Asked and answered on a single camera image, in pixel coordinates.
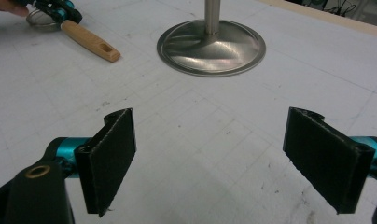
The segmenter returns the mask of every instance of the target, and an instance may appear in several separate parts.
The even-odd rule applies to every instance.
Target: human hand
[[[0,0],[0,11],[6,11],[17,16],[25,17],[28,15],[28,8],[23,7],[11,0]]]

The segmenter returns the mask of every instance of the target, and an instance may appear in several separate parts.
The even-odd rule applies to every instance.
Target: metal pole
[[[220,0],[205,0],[205,32],[214,35],[218,32]]]

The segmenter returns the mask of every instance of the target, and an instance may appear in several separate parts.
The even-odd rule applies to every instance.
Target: white table
[[[103,116],[133,108],[137,153],[105,217],[77,223],[370,223],[377,181],[354,215],[336,212],[282,150],[290,106],[346,135],[377,136],[377,35],[253,0],[223,0],[221,19],[257,31],[264,60],[238,76],[179,73],[160,35],[203,19],[203,1],[78,0],[81,25],[122,53],[109,63],[62,32],[0,13],[0,186],[60,136],[91,137]]]

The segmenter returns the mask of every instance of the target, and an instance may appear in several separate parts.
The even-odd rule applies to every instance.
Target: round metal base
[[[256,66],[266,46],[252,29],[220,21],[219,32],[205,33],[205,21],[188,21],[167,30],[157,51],[162,60],[181,72],[200,77],[232,76]]]

